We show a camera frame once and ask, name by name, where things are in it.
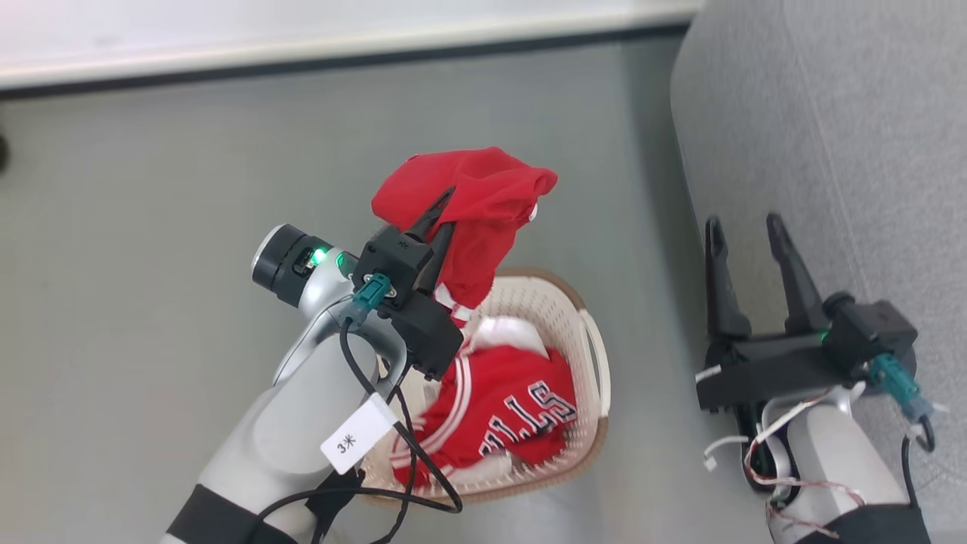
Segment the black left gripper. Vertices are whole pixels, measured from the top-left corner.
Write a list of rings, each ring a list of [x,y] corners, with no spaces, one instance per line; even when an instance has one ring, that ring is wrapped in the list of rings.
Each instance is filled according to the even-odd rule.
[[[442,192],[418,217],[406,235],[418,241],[429,241],[433,228],[440,220],[456,187]],[[431,241],[433,255],[422,269],[417,292],[409,293],[404,301],[386,298],[378,306],[380,317],[391,321],[406,345],[407,361],[426,380],[441,380],[450,368],[457,351],[462,347],[463,334],[448,309],[431,296],[437,289],[440,272],[452,241],[455,224],[442,224]]]

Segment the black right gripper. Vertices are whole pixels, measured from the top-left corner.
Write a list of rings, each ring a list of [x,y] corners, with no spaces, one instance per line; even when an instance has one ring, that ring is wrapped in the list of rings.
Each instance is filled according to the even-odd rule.
[[[791,335],[750,337],[752,324],[740,310],[728,269],[728,241],[718,216],[705,226],[707,329],[714,338],[697,374],[699,409],[715,411],[765,402],[805,391],[855,382],[826,357],[823,336],[829,321],[811,273],[783,217],[766,217],[771,255],[780,268]]]

